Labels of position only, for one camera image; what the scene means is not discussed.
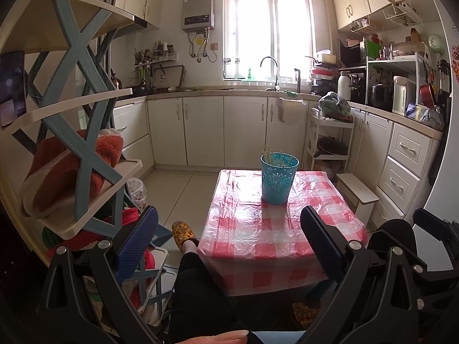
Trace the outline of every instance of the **white thermos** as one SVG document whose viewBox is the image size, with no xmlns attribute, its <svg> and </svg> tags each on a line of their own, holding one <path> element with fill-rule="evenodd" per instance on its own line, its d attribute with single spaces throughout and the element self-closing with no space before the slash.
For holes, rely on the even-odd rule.
<svg viewBox="0 0 459 344">
<path fill-rule="evenodd" d="M 345 100 L 351 100 L 351 76 L 346 71 L 341 71 L 340 78 L 338 79 L 338 95 Z"/>
</svg>

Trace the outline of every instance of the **black pants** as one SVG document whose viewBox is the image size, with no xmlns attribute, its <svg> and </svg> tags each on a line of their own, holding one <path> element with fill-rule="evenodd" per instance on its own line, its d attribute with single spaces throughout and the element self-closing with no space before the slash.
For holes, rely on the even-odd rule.
<svg viewBox="0 0 459 344">
<path fill-rule="evenodd" d="M 404 220 L 390 220 L 379 227 L 396 238 L 416 254 L 415 234 Z M 369 249 L 389 250 L 375 233 L 368 244 Z M 213 336 L 246 327 L 238 320 L 226 297 L 214 282 L 199 256 L 189 252 L 180 262 L 175 294 L 172 301 L 169 339 L 178 343 L 198 336 Z M 248 344 L 262 344 L 253 333 L 249 333 Z"/>
</svg>

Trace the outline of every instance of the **table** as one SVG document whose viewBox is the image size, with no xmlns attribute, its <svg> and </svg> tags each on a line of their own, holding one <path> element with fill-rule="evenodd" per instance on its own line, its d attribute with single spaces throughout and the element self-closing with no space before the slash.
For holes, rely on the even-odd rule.
<svg viewBox="0 0 459 344">
<path fill-rule="evenodd" d="M 367 242 L 365 225 L 325 172 L 297 172 L 287 204 L 270 205 L 261 199 L 261 171 L 220 171 L 198 254 L 229 296 L 327 278 L 301 230 L 307 205 L 347 240 Z"/>
</svg>

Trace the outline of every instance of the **blue cup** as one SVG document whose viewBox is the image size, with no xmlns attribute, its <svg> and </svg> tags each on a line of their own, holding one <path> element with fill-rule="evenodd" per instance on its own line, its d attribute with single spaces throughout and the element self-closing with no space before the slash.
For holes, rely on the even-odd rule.
<svg viewBox="0 0 459 344">
<path fill-rule="evenodd" d="M 274 164 L 282 166 L 270 165 L 261 156 L 261 198 L 269 204 L 285 204 L 299 161 L 289 154 L 271 153 L 270 157 Z"/>
</svg>

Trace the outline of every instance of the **hand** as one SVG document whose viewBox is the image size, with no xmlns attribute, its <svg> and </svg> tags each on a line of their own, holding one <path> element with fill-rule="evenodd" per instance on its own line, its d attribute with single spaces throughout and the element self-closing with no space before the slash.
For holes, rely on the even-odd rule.
<svg viewBox="0 0 459 344">
<path fill-rule="evenodd" d="M 199 336 L 177 344 L 247 344 L 247 330 L 230 331 L 217 336 Z"/>
</svg>

